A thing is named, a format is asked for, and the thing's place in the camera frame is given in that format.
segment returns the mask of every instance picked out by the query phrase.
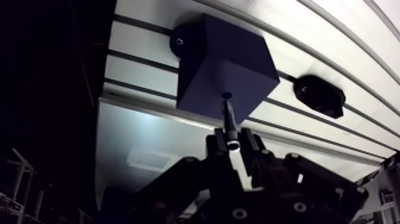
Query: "white ceiling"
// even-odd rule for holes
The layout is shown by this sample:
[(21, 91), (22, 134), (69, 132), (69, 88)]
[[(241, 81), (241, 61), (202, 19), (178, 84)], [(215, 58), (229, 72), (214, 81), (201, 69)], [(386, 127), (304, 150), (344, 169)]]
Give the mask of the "white ceiling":
[[(368, 4), (362, 0), (221, 0), (219, 3), (231, 15), (207, 6), (214, 6), (213, 1), (207, 0), (118, 0), (115, 13), (166, 29), (173, 29), (199, 13), (214, 15), (262, 35), (279, 71), (294, 77), (317, 74), (341, 88), (346, 95), (344, 116), (335, 120), (303, 105), (295, 98), (292, 84), (280, 79), (280, 85), (268, 96), (270, 100), (262, 102), (242, 126), (378, 162), (400, 148), (400, 85), (396, 82), (400, 76), (400, 42)], [(325, 15), (338, 20), (371, 49), (375, 57), (309, 9), (306, 5), (310, 3), (316, 3)], [(376, 4), (394, 26), (399, 27), (398, 2), (377, 0)], [(266, 24), (263, 27), (273, 28), (262, 30), (233, 17), (235, 13), (253, 16)], [(269, 33), (273, 29), (286, 33), (288, 39)], [(104, 91), (174, 108), (178, 77), (173, 68), (178, 68), (179, 59), (171, 53), (168, 41), (165, 34), (114, 21), (109, 49), (119, 53), (110, 53), (107, 58), (105, 77), (108, 80)], [(121, 57), (120, 53), (133, 56), (136, 62)], [(146, 60), (161, 63), (161, 66), (151, 66)], [(210, 129), (102, 103), (98, 121), (98, 195), (110, 184), (140, 189), (160, 174), (160, 168), (150, 171), (149, 167), (129, 166), (129, 158), (150, 160), (150, 156), (142, 158), (131, 151), (202, 158), (204, 137), (209, 133)], [(167, 144), (158, 143), (165, 140)], [(289, 151), (300, 152), (353, 181), (378, 168), (292, 145), (264, 142), (280, 157)]]

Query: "black plastic part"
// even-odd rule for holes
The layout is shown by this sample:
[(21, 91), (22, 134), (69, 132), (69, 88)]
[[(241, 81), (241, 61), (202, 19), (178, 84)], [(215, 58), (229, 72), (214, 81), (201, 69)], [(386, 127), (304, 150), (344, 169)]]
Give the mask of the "black plastic part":
[(309, 108), (335, 119), (343, 116), (345, 94), (318, 76), (306, 75), (296, 79), (293, 90), (297, 99)]
[(199, 51), (204, 39), (200, 22), (183, 23), (171, 33), (170, 49), (178, 58), (187, 58)]
[(364, 188), (300, 155), (275, 158), (249, 129), (239, 133), (240, 153), (258, 189), (244, 191), (223, 135), (216, 129), (207, 136), (205, 160), (181, 159), (134, 197), (107, 191), (103, 224), (177, 223), (203, 189), (210, 190), (210, 199), (185, 223), (348, 224), (368, 197)]

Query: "black cube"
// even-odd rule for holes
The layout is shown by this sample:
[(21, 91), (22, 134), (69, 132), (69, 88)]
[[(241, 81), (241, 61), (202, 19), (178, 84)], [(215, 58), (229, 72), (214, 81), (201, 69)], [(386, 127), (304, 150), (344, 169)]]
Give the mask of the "black cube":
[(170, 46), (181, 59), (180, 110), (222, 119), (222, 94), (230, 92), (240, 124), (279, 84), (264, 38), (211, 15), (177, 27)]

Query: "white panel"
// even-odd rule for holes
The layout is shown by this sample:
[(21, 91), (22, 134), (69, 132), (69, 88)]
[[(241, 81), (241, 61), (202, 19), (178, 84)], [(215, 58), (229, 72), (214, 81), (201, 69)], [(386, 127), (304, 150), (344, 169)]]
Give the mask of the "white panel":
[[(140, 45), (139, 43), (142, 42), (140, 37), (143, 37), (144, 35), (141, 35), (140, 32), (148, 32), (147, 30), (143, 30), (137, 27), (132, 27), (128, 25), (123, 25), (120, 23), (114, 23), (115, 26), (113, 30), (119, 30), (119, 29), (124, 29), (123, 31), (116, 31), (115, 34), (111, 37), (111, 40), (113, 38), (118, 39), (119, 44), (121, 46), (124, 45), (129, 45), (130, 40), (135, 39), (137, 42), (137, 45)], [(169, 60), (168, 58), (161, 58), (161, 55), (164, 57), (168, 57), (168, 53), (162, 52), (162, 51), (168, 51), (170, 52), (169, 49), (158, 49), (157, 47), (159, 45), (165, 45), (168, 46), (168, 37), (163, 35), (159, 35), (158, 33), (150, 32), (152, 35), (146, 36), (146, 40), (143, 40), (143, 42), (154, 42), (154, 45), (148, 45), (147, 48), (138, 48), (138, 49), (131, 49), (131, 48), (120, 48), (119, 50), (122, 52), (125, 52), (127, 54), (132, 54), (135, 56), (139, 57), (145, 57), (146, 59), (152, 60), (153, 58), (159, 58), (160, 61), (167, 61)], [(268, 33), (264, 33), (264, 37), (266, 42), (268, 43), (268, 47), (270, 49), (270, 52), (273, 56), (273, 60), (275, 63), (275, 66), (278, 70), (281, 70), (283, 72), (287, 72), (295, 77), (300, 76), (301, 74), (304, 74), (306, 72), (309, 73), (317, 73), (317, 74), (322, 74), (320, 75), (324, 79), (326, 79), (328, 82), (335, 83), (338, 87), (340, 87), (346, 95), (346, 103), (349, 105), (352, 105), (353, 107), (361, 110), (363, 113), (374, 117), (376, 120), (379, 122), (383, 123), (387, 127), (393, 129), (394, 131), (400, 133), (400, 118), (391, 112), (387, 107), (385, 107), (383, 104), (378, 102), (375, 98), (373, 98), (371, 95), (363, 91), (359, 86), (354, 84), (353, 82), (349, 81), (345, 77), (341, 76), (338, 72), (332, 70), (328, 66), (324, 65), (323, 63), (313, 59), (310, 57), (308, 54), (300, 51), (299, 49), (293, 47), (292, 45), (289, 45), (288, 43), (282, 41), (281, 39), (275, 38), (272, 35), (269, 35)], [(174, 57), (169, 56), (170, 59), (173, 58), (174, 61), (170, 61), (169, 65), (178, 67), (178, 60)], [(129, 70), (138, 70), (141, 71), (144, 69), (142, 68), (137, 68), (134, 63), (132, 65), (117, 65), (114, 66), (113, 64), (110, 64), (110, 66), (113, 66), (115, 69), (123, 69), (124, 71), (113, 71), (110, 72), (107, 70), (107, 74), (110, 74), (110, 76), (115, 76), (121, 72), (125, 73), (126, 71)], [(146, 74), (151, 73), (152, 71), (144, 71)], [(165, 73), (166, 76), (172, 77), (172, 74), (167, 72), (167, 71), (155, 71), (155, 74), (157, 77), (162, 75), (162, 73)], [(139, 78), (141, 77), (141, 74), (138, 76), (138, 79), (140, 79), (140, 82), (144, 82), (144, 78)], [(175, 89), (176, 89), (176, 81), (175, 79), (172, 81), (168, 81), (168, 84), (165, 84), (163, 82), (158, 83), (156, 86), (154, 86), (154, 90), (165, 90), (166, 93), (171, 94)], [(155, 79), (149, 79), (146, 82), (156, 82)], [(281, 80), (283, 86), (279, 86), (277, 90), (275, 90), (270, 97), (282, 101), (286, 104), (292, 105), (294, 107), (301, 108), (302, 110), (309, 111), (310, 113), (314, 113), (314, 111), (310, 110), (308, 107), (304, 106), (302, 103), (300, 103), (297, 99), (294, 98), (292, 89), (288, 87), (288, 83), (285, 83), (287, 81)], [(351, 128), (355, 129), (361, 133), (364, 133), (372, 138), (381, 140), (382, 142), (386, 142), (388, 145), (391, 145), (393, 147), (398, 147), (399, 146), (399, 139), (393, 138), (391, 135), (388, 133), (382, 133), (382, 129), (378, 126), (375, 126), (374, 124), (371, 124), (370, 122), (362, 119), (360, 121), (360, 118), (356, 119), (354, 114), (350, 111), (345, 111), (345, 116), (347, 116), (349, 113), (352, 115), (349, 115), (349, 117), (346, 117), (346, 119), (340, 118), (338, 120), (333, 120), (332, 121), (336, 122), (338, 121), (340, 124)], [(369, 123), (366, 125), (363, 125), (363, 127), (359, 126), (361, 123)]]
[[(106, 77), (176, 96), (177, 74), (160, 70), (144, 64), (127, 61), (122, 58), (108, 56), (107, 66), (106, 66)], [(285, 104), (289, 104), (293, 107), (300, 108), (301, 110), (304, 110), (313, 115), (327, 119), (333, 123), (340, 124), (344, 127), (348, 127), (359, 133), (363, 133), (369, 137), (372, 137), (392, 147), (400, 148), (399, 138), (345, 108), (344, 108), (344, 116), (339, 119), (330, 118), (328, 116), (325, 116), (321, 113), (318, 113), (308, 108), (306, 105), (304, 105), (302, 102), (296, 99), (292, 90), (292, 83), (288, 82), (287, 80), (281, 79), (281, 83), (275, 88), (275, 90), (268, 97), (283, 102)], [(262, 110), (262, 108), (259, 108), (259, 113), (269, 115), (269, 110), (268, 109)], [(338, 139), (340, 143), (343, 137), (345, 138), (350, 137), (350, 139), (352, 139), (353, 137), (358, 138), (357, 136), (353, 136), (353, 134), (350, 134), (348, 132), (345, 132), (343, 130), (331, 126), (328, 126), (328, 128), (335, 130), (336, 131), (335, 133), (331, 132), (321, 133), (320, 130), (327, 127), (327, 125), (325, 125), (324, 123), (316, 121), (314, 119), (311, 120), (307, 117), (304, 117), (305, 120), (298, 119), (299, 117), (303, 117), (303, 115), (300, 114), (295, 114), (295, 117), (296, 120), (300, 120), (300, 122), (292, 121), (290, 123), (289, 127), (292, 127), (294, 129), (301, 130), (301, 127), (303, 126), (302, 122), (306, 122), (307, 126), (311, 130), (313, 130), (315, 132), (314, 134), (317, 136), (322, 136), (327, 139), (332, 139), (331, 136), (333, 136), (333, 138)], [(284, 114), (282, 114), (282, 116), (278, 117), (277, 119), (278, 120), (286, 119), (286, 117)], [(275, 117), (267, 117), (266, 120), (271, 121), (273, 123), (277, 122)]]
[[(181, 1), (181, 0), (169, 0), (169, 1), (160, 1), (160, 0), (150, 0), (146, 1), (146, 3), (141, 3), (143, 5), (135, 4), (137, 1), (128, 1), (128, 0), (119, 0), (118, 2), (118, 7), (116, 9), (117, 14), (125, 15), (128, 17), (132, 17), (138, 20), (143, 20), (147, 21), (152, 24), (156, 24), (159, 26), (164, 26), (167, 28), (173, 28), (174, 27), (174, 22), (179, 18), (182, 17), (183, 15), (188, 15), (190, 13), (193, 14), (193, 12), (203, 12), (206, 11), (207, 13), (222, 17), (225, 20), (231, 21), (231, 19), (227, 19), (230, 17), (227, 17), (225, 14), (220, 13), (218, 11), (213, 11), (210, 8), (204, 7), (203, 5), (199, 5), (197, 3), (194, 3), (192, 1)], [(177, 7), (174, 8), (173, 11), (169, 11), (172, 6)], [(157, 13), (143, 13), (144, 11), (148, 11), (150, 9), (156, 10), (159, 8), (165, 9), (163, 12), (158, 12)], [(235, 24), (240, 25), (241, 27), (245, 27), (248, 29), (248, 25), (245, 25), (243, 23), (239, 24), (239, 22), (236, 22)], [(120, 24), (116, 25), (117, 27), (113, 28), (113, 30), (116, 29), (126, 29), (127, 25), (121, 26)], [(154, 42), (154, 46), (148, 45), (146, 48), (144, 47), (138, 47), (135, 48), (135, 50), (131, 50), (130, 47), (123, 48), (125, 45), (130, 45), (131, 41), (133, 39), (136, 40), (136, 44), (139, 45), (139, 43), (148, 43), (150, 36), (144, 36), (144, 35), (137, 35), (137, 32), (140, 32), (142, 29), (139, 28), (131, 28), (132, 31), (120, 31), (117, 32), (119, 35), (124, 34), (125, 37), (118, 37), (118, 41), (120, 41), (121, 47), (119, 48), (121, 51), (126, 52), (128, 54), (133, 54), (136, 56), (140, 57), (145, 57), (146, 59), (149, 60), (155, 60), (155, 58), (160, 58), (164, 55), (169, 54), (170, 50), (168, 49), (168, 37), (165, 38), (160, 38), (160, 34), (156, 35), (156, 38), (152, 39), (151, 42)], [(368, 116), (374, 117), (376, 120), (378, 120), (380, 123), (383, 123), (385, 126), (391, 128), (397, 133), (400, 133), (400, 118), (390, 109), (388, 109), (385, 105), (383, 105), (381, 102), (376, 100), (374, 97), (372, 97), (370, 94), (368, 94), (366, 91), (364, 91), (362, 88), (357, 86), (355, 83), (351, 82), (344, 76), (342, 76), (340, 73), (334, 71), (327, 65), (321, 63), (320, 61), (316, 60), (315, 58), (311, 57), (310, 55), (306, 54), (305, 52), (299, 50), (298, 48), (295, 48), (294, 46), (288, 44), (287, 42), (282, 41), (279, 38), (276, 38), (273, 35), (270, 35), (269, 33), (262, 32), (262, 35), (265, 38), (266, 43), (268, 44), (268, 47), (270, 49), (273, 61), (276, 65), (276, 68), (278, 70), (281, 70), (283, 72), (289, 73), (292, 76), (299, 77), (305, 73), (315, 73), (318, 74), (320, 77), (323, 79), (327, 80), (328, 82), (331, 82), (341, 88), (346, 95), (346, 103), (349, 105), (352, 105), (353, 107), (357, 108), (358, 110), (362, 111)], [(331, 43), (328, 44), (332, 49), (338, 48), (342, 49), (341, 46), (336, 46), (332, 45)], [(339, 58), (345, 57), (346, 62), (345, 64), (352, 64), (352, 62), (355, 60), (354, 57), (348, 57), (345, 56), (345, 54), (342, 55), (342, 52), (340, 52), (340, 55), (337, 55)], [(162, 58), (159, 60), (159, 62), (167, 62), (167, 64), (171, 66), (178, 66), (178, 61), (177, 59), (172, 56), (170, 58)], [(364, 68), (364, 65), (357, 66), (357, 69)], [(373, 76), (373, 83), (379, 83), (380, 78), (386, 79), (388, 74), (385, 72), (381, 73), (376, 73)], [(381, 85), (379, 88), (385, 89), (386, 91), (390, 92), (392, 96), (395, 96), (397, 100), (400, 100), (396, 96), (396, 92), (394, 91), (390, 85), (392, 85), (394, 82), (391, 81), (389, 84), (384, 83)]]
[(343, 117), (340, 117), (338, 119), (333, 119), (310, 109), (296, 98), (293, 92), (293, 84), (287, 80), (281, 79), (280, 84), (268, 97), (283, 102), (285, 104), (289, 104), (293, 107), (299, 108), (315, 116), (329, 120), (333, 123), (337, 123), (356, 132), (362, 133), (382, 143), (390, 145), (391, 147), (400, 148), (400, 138), (375, 125), (374, 123), (364, 119), (363, 117), (353, 113), (352, 111), (347, 110), (346, 108), (343, 108)]
[[(171, 108), (173, 108), (174, 105), (175, 105), (175, 101), (170, 100), (170, 99), (165, 99), (165, 98), (157, 97), (157, 96), (150, 95), (150, 94), (144, 94), (144, 93), (141, 93), (141, 92), (138, 92), (138, 91), (133, 91), (133, 90), (130, 90), (130, 89), (126, 89), (126, 88), (122, 88), (122, 87), (119, 87), (119, 86), (111, 85), (111, 84), (108, 84), (108, 83), (105, 83), (105, 90), (108, 90), (108, 91), (110, 91), (110, 90), (111, 91), (119, 91), (119, 92), (125, 92), (126, 91), (126, 92), (128, 92), (128, 95), (133, 95), (134, 94), (135, 97), (139, 97), (140, 99), (144, 99), (144, 100), (147, 100), (147, 101), (150, 101), (150, 102), (154, 102), (154, 103), (157, 103), (157, 104), (164, 104), (164, 105), (167, 105), (167, 106), (169, 106)], [(267, 106), (275, 107), (274, 105), (267, 104), (265, 102), (262, 105), (264, 105), (264, 104), (267, 105)], [(261, 110), (264, 110), (264, 109), (265, 108), (263, 108), (263, 107), (259, 107), (258, 111), (261, 111)], [(282, 120), (294, 119), (295, 122), (293, 120), (291, 120), (291, 122), (288, 122), (288, 123), (291, 123), (291, 125), (289, 125), (288, 127), (292, 126), (292, 128), (297, 129), (297, 130), (302, 130), (302, 125), (304, 125), (302, 122), (299, 123), (298, 122), (299, 120), (302, 120), (302, 121), (303, 120), (309, 120), (309, 123), (307, 123), (306, 125), (308, 127), (312, 127), (311, 130), (313, 132), (316, 132), (316, 133), (312, 133), (312, 134), (315, 134), (317, 136), (322, 136), (323, 138), (327, 137), (328, 139), (332, 139), (331, 137), (333, 137), (334, 141), (338, 141), (339, 140), (338, 141), (339, 143), (343, 143), (341, 136), (345, 136), (346, 135), (346, 133), (343, 133), (340, 129), (325, 125), (322, 122), (318, 122), (316, 120), (309, 119), (309, 118), (304, 117), (304, 116), (302, 116), (300, 114), (293, 113), (293, 112), (291, 112), (289, 110), (278, 109), (278, 110), (276, 110), (276, 113), (274, 113), (274, 111), (270, 111), (268, 109), (267, 111), (264, 111), (264, 112), (265, 112), (265, 114), (268, 114), (268, 116), (269, 116), (269, 118), (267, 120), (270, 120), (272, 123), (277, 123), (278, 122), (278, 124), (280, 124), (280, 125), (285, 125), (286, 124), (286, 123), (282, 124)], [(258, 123), (244, 121), (242, 124), (244, 126), (252, 128), (254, 130), (260, 130), (262, 132), (272, 133), (272, 134), (279, 135), (279, 136), (284, 136), (284, 137), (287, 137), (287, 138), (290, 138), (290, 139), (309, 142), (311, 144), (315, 144), (315, 145), (318, 145), (318, 146), (321, 146), (321, 147), (331, 148), (331, 149), (336, 150), (336, 151), (341, 151), (341, 152), (344, 152), (344, 153), (349, 153), (349, 154), (357, 155), (357, 156), (360, 156), (360, 157), (377, 160), (377, 158), (365, 155), (363, 153), (353, 152), (353, 151), (350, 151), (350, 150), (342, 148), (342, 147), (331, 145), (331, 144), (328, 144), (328, 143), (325, 143), (325, 142), (320, 142), (320, 141), (315, 140), (315, 139), (307, 138), (307, 137), (304, 137), (304, 136), (301, 136), (301, 135), (297, 135), (297, 134), (290, 133), (290, 132), (287, 132), (287, 131), (279, 130), (279, 129), (276, 129), (276, 128), (273, 128), (273, 127), (260, 125)], [(349, 140), (350, 145), (355, 146), (355, 147), (362, 146), (363, 150), (370, 151), (369, 149), (371, 147), (373, 147), (373, 151), (372, 151), (373, 153), (375, 153), (374, 150), (376, 148), (382, 150), (382, 151), (377, 153), (378, 155), (383, 155), (385, 157), (388, 157), (388, 156), (393, 154), (393, 152), (391, 150), (383, 148), (383, 147), (381, 147), (379, 145), (376, 145), (376, 144), (374, 144), (372, 142), (363, 140), (363, 139), (361, 139), (361, 138), (359, 138), (357, 136), (352, 136), (351, 135), (351, 136), (348, 136), (348, 139), (352, 140), (352, 141)]]
[(276, 129), (274, 127), (261, 125), (259, 123), (251, 122), (251, 121), (248, 121), (248, 120), (245, 120), (242, 123), (242, 126), (248, 127), (248, 128), (250, 128), (252, 130), (259, 130), (259, 131), (262, 131), (262, 132), (265, 132), (265, 133), (270, 133), (270, 134), (273, 134), (273, 135), (282, 136), (282, 137), (293, 139), (293, 140), (297, 140), (297, 141), (307, 142), (309, 144), (313, 144), (313, 145), (316, 145), (316, 146), (319, 146), (319, 147), (323, 147), (323, 148), (328, 148), (328, 149), (331, 149), (331, 150), (334, 150), (334, 151), (347, 153), (347, 154), (355, 155), (355, 156), (362, 157), (362, 158), (367, 158), (367, 159), (378, 161), (378, 162), (383, 162), (382, 159), (379, 159), (379, 158), (376, 158), (376, 157), (373, 157), (373, 156), (370, 156), (370, 155), (366, 155), (364, 153), (351, 151), (351, 150), (349, 150), (347, 148), (342, 148), (342, 147), (339, 147), (339, 146), (336, 146), (336, 145), (332, 145), (330, 143), (321, 142), (319, 140), (315, 140), (315, 139), (312, 139), (312, 138), (308, 138), (308, 137), (304, 137), (304, 136), (301, 136), (301, 135), (297, 135), (295, 133), (287, 132), (285, 130)]
[(385, 148), (358, 136), (347, 135), (342, 130), (327, 125), (323, 122), (319, 122), (309, 117), (299, 115), (298, 113), (282, 109), (281, 107), (266, 102), (262, 102), (253, 111), (253, 113), (250, 114), (250, 117), (270, 121), (277, 125), (299, 130), (304, 133), (309, 133), (311, 135), (319, 136), (341, 144), (359, 148), (363, 151), (367, 151), (384, 157), (390, 157), (395, 153), (388, 148)]
[[(237, 0), (236, 3), (238, 7), (246, 6), (241, 3), (241, 0)], [(118, 0), (115, 13), (169, 29), (173, 29), (185, 21), (191, 21), (200, 13), (208, 13), (217, 15), (230, 23), (245, 26), (254, 32), (257, 30), (241, 20), (191, 0)]]
[(124, 87), (113, 85), (113, 84), (110, 84), (107, 82), (104, 83), (104, 92), (117, 93), (124, 97), (137, 98), (137, 99), (149, 101), (151, 103), (175, 108), (175, 100), (166, 99), (164, 97), (158, 97), (153, 94), (147, 94), (147, 93), (144, 93), (141, 91), (124, 88)]
[(109, 48), (177, 67), (178, 60), (172, 54), (169, 37), (150, 30), (113, 22)]
[[(379, 19), (363, 1), (324, 1), (314, 0), (331, 15), (336, 17), (362, 39), (372, 50), (374, 50), (399, 76), (400, 75), (400, 42), (390, 32), (386, 25)], [(396, 17), (399, 17), (399, 1), (376, 1), (382, 2), (382, 6), (389, 6)]]
[[(353, 41), (307, 7), (296, 1), (255, 1), (247, 12), (327, 56), (400, 108), (396, 94), (400, 86)], [(395, 65), (400, 74), (400, 65)]]
[(107, 56), (105, 77), (176, 95), (178, 75), (145, 64)]
[(400, 30), (400, 1), (399, 0), (374, 0), (379, 8), (390, 19), (393, 25)]

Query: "metal rack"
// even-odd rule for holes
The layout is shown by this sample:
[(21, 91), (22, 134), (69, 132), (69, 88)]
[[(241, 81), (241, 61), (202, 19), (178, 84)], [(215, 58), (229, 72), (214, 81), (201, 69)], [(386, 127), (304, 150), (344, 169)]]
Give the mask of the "metal rack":
[[(37, 197), (36, 201), (34, 216), (26, 214), (25, 211), (30, 187), (33, 181), (33, 177), (36, 173), (35, 168), (33, 168), (33, 166), (29, 164), (28, 161), (16, 149), (13, 148), (12, 151), (17, 156), (19, 161), (10, 160), (7, 158), (6, 162), (8, 164), (15, 165), (15, 168), (17, 169), (17, 174), (15, 177), (14, 185), (12, 187), (11, 196), (9, 197), (0, 192), (0, 211), (7, 213), (10, 216), (17, 216), (17, 224), (22, 224), (25, 220), (33, 220), (35, 223), (43, 223), (38, 218), (44, 191), (39, 192), (39, 196)], [(17, 196), (18, 194), (21, 194), (21, 181), (25, 173), (27, 173), (29, 177), (25, 189), (22, 189), (23, 201), (19, 203), (17, 202)]]

